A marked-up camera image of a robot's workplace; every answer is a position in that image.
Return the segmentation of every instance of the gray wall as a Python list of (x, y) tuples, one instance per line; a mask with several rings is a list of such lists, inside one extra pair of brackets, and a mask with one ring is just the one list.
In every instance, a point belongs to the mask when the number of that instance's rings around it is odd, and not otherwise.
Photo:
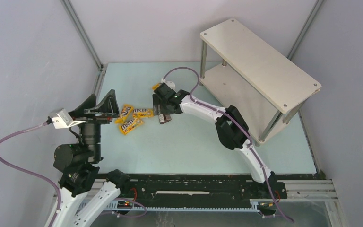
[[(231, 17), (284, 55), (316, 0), (73, 0), (103, 62), (200, 61), (199, 33)], [(221, 61), (208, 48), (208, 61)]]
[[(0, 138), (71, 110), (92, 91), (97, 68), (59, 0), (0, 0)], [(48, 126), (0, 147), (14, 164), (55, 182), (57, 145), (73, 142)], [(43, 226), (52, 201), (48, 183), (0, 163), (0, 227)]]
[(326, 1), (294, 62), (322, 84), (304, 120), (349, 225), (363, 226), (363, 1)]

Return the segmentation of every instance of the red wire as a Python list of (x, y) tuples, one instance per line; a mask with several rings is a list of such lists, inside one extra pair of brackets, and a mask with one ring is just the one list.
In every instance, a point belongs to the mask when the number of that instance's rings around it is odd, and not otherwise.
[(277, 194), (277, 198), (278, 198), (278, 201), (276, 203), (279, 203), (280, 202), (280, 194), (275, 190), (276, 194)]
[(134, 191), (134, 199), (133, 199), (133, 201), (135, 201), (137, 199), (137, 189), (136, 188), (132, 188), (132, 189), (130, 189), (130, 191), (131, 190)]

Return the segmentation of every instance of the lower shelf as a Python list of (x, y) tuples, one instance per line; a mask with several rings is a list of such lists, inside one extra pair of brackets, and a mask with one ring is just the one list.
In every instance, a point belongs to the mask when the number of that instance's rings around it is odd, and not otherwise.
[(249, 133), (259, 144), (264, 144), (287, 125), (280, 120), (264, 142), (259, 136), (277, 109), (229, 65), (219, 64), (205, 72), (201, 83), (223, 106), (236, 106), (245, 119)]

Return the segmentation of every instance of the white shelf top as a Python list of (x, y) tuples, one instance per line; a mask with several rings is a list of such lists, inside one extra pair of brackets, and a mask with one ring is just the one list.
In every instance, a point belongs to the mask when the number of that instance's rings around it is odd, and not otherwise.
[(223, 106), (234, 105), (239, 109), (249, 127), (249, 133), (259, 144), (268, 142), (287, 126), (280, 120), (265, 141), (259, 140), (277, 109), (229, 65), (219, 64), (206, 71), (201, 83)]
[(321, 88), (234, 18), (201, 32), (200, 37), (284, 114)]

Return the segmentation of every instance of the yellow candy packet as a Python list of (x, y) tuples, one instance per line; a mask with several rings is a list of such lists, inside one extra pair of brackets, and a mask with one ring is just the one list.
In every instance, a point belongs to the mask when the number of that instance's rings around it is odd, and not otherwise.
[(136, 118), (136, 117), (138, 117), (138, 118), (154, 117), (154, 109), (150, 109), (150, 108), (134, 109), (133, 117), (134, 118)]
[(153, 90), (157, 89), (157, 88), (159, 87), (159, 85), (161, 85), (161, 83), (157, 83), (157, 84), (155, 84), (155, 85), (152, 87), (152, 89), (153, 89)]
[(133, 118), (131, 120), (126, 121), (124, 124), (119, 125), (120, 132), (123, 135), (131, 132), (136, 127), (142, 125), (144, 122), (140, 118)]
[(132, 105), (124, 104), (121, 110), (120, 116), (115, 120), (115, 123), (124, 123), (127, 120), (129, 114), (133, 111), (134, 107)]

